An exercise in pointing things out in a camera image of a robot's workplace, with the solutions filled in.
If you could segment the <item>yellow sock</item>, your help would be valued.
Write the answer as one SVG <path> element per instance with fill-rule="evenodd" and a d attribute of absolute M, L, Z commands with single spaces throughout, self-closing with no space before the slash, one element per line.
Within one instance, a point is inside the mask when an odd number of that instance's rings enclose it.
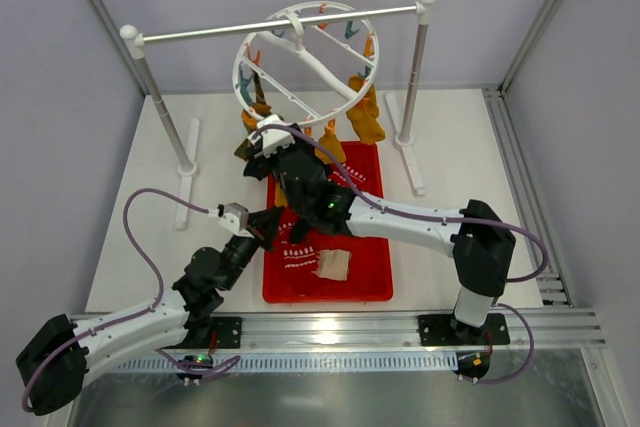
<path fill-rule="evenodd" d="M 358 75 L 348 79 L 348 86 L 354 91 L 359 91 L 363 86 L 368 87 L 364 97 L 346 113 L 360 142 L 373 145 L 385 140 L 386 132 L 378 122 L 380 109 L 375 86 L 365 82 Z"/>

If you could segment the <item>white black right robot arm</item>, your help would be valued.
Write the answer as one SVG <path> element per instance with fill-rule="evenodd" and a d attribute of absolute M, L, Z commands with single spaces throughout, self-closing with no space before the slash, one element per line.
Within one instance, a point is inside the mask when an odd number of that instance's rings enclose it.
<path fill-rule="evenodd" d="M 311 149 L 294 143 L 271 155 L 250 147 L 244 176 L 272 176 L 298 219 L 290 239 L 311 233 L 344 238 L 381 238 L 430 249 L 452 258 L 460 290 L 450 328 L 464 344 L 486 337 L 486 321 L 503 293 L 516 239 L 499 227 L 484 202 L 470 200 L 460 210 L 434 211 L 357 194 L 330 180 L 330 168 Z"/>

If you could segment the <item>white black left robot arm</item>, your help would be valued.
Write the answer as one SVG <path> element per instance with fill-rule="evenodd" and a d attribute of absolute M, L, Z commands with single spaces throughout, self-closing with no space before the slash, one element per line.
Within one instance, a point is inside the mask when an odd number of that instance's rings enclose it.
<path fill-rule="evenodd" d="M 196 250 L 183 275 L 150 301 L 83 321 L 65 314 L 47 320 L 16 358 L 23 409 L 50 414 L 122 362 L 166 347 L 205 344 L 223 293 L 258 250 L 271 250 L 283 212 L 272 207 L 250 213 L 245 229 L 222 250 Z"/>

